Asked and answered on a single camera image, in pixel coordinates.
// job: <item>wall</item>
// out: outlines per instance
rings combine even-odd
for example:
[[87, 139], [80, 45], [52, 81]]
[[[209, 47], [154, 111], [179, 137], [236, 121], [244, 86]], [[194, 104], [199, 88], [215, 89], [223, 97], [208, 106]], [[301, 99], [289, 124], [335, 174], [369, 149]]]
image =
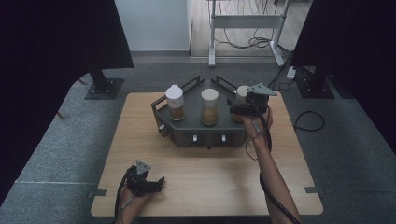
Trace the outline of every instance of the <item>wall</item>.
[[116, 0], [130, 51], [189, 50], [191, 0]]

